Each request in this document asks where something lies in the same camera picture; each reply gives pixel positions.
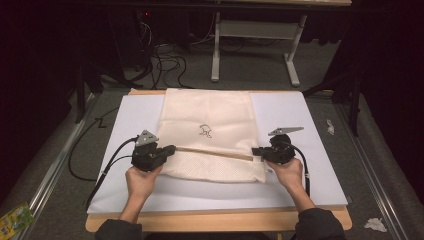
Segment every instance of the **crumpled paper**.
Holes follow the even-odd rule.
[[[365,224],[364,228],[371,228],[380,232],[387,232],[386,227],[384,227],[383,223],[381,222],[381,218],[368,219],[368,222]]]

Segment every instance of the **wooden stick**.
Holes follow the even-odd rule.
[[[213,155],[213,156],[218,156],[218,157],[226,157],[226,158],[235,158],[235,159],[239,159],[239,160],[245,160],[245,161],[253,162],[252,156],[236,154],[236,153],[220,153],[220,152],[213,152],[213,151],[208,151],[208,150],[186,148],[186,147],[177,147],[176,150],[180,151],[180,152],[194,152],[194,153],[207,154],[207,155]]]

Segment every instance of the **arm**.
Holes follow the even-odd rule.
[[[97,240],[141,239],[141,224],[137,224],[138,215],[147,198],[152,194],[156,177],[162,166],[152,172],[143,172],[131,167],[125,173],[128,188],[128,200],[117,220],[108,219],[96,232]]]
[[[317,208],[306,194],[302,185],[303,165],[299,159],[293,158],[283,165],[268,161],[267,164],[275,171],[278,181],[287,189],[299,212],[299,222],[296,224],[298,239],[345,239],[342,225],[333,213]]]

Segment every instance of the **beige fabric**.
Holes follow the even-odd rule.
[[[258,146],[247,92],[168,89],[156,136],[159,146],[195,150],[177,150],[164,165],[164,174],[216,182],[265,181],[260,158],[234,157],[249,158],[251,148]],[[202,153],[205,151],[218,154]]]

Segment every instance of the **white table surface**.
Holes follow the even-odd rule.
[[[258,143],[270,146],[268,133],[277,127],[304,127],[289,133],[292,144],[305,155],[311,176],[311,198],[317,206],[346,206],[347,201],[315,128],[302,93],[297,91],[250,93],[256,114]],[[113,128],[101,170],[115,150],[143,130],[155,134],[164,95],[124,96]],[[131,155],[134,144],[124,147],[120,156]],[[131,158],[122,159],[110,169],[93,198],[89,214],[118,213],[127,199],[125,171]],[[293,207],[287,191],[273,173],[266,183],[213,183],[189,181],[160,175],[142,212],[233,210]]]

